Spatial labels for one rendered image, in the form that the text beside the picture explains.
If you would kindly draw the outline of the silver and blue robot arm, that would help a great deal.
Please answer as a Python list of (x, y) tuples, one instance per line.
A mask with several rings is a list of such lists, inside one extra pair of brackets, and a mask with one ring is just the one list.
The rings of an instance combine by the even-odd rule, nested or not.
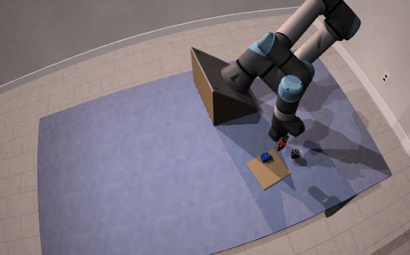
[[(325, 17), (323, 26), (293, 54), (290, 49), (319, 15)], [(305, 0), (274, 34), (268, 32), (255, 42), (237, 61), (225, 66), (221, 75), (241, 94), (246, 94), (259, 76), (277, 94), (277, 109), (291, 115), (313, 80), (312, 63), (336, 41), (352, 38), (360, 25), (361, 20), (344, 0)]]

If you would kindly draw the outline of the blue die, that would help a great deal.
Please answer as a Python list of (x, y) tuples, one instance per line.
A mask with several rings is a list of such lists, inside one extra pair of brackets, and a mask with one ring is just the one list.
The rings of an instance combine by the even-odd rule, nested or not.
[(270, 160), (270, 156), (269, 156), (268, 152), (261, 154), (260, 158), (261, 158), (263, 163), (266, 163), (267, 161)]

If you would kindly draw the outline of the tan flat mat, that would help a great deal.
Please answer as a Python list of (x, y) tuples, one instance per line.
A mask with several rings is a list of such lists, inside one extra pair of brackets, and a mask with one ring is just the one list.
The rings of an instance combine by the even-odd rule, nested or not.
[(266, 163), (262, 162), (261, 155), (246, 163), (263, 190), (290, 174), (274, 148), (267, 152), (270, 160)]

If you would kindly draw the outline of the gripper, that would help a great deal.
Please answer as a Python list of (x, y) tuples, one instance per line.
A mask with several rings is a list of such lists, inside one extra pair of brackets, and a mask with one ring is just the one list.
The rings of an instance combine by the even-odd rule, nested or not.
[(272, 138), (273, 141), (275, 141), (274, 149), (276, 151), (278, 151), (280, 147), (280, 138), (283, 137), (282, 141), (286, 144), (287, 139), (289, 138), (288, 133), (293, 135), (294, 137), (297, 137), (305, 131), (303, 121), (299, 117), (296, 117), (295, 113), (286, 115), (284, 113), (281, 113), (275, 105), (275, 110), (272, 116), (272, 126), (269, 130), (268, 135)]

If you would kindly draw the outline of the black die with white pips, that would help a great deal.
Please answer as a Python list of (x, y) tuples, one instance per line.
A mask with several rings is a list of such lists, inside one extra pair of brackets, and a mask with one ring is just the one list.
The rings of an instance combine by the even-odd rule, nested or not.
[(291, 152), (291, 158), (298, 158), (299, 156), (299, 150), (293, 150)]

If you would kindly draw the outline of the red die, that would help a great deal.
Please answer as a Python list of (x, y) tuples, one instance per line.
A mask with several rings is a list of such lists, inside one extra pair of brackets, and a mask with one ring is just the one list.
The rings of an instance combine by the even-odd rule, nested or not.
[(285, 143), (282, 141), (282, 139), (280, 139), (280, 142), (281, 142), (281, 144), (280, 144), (280, 147), (279, 147), (278, 151), (280, 151), (281, 149), (283, 149), (285, 147)]

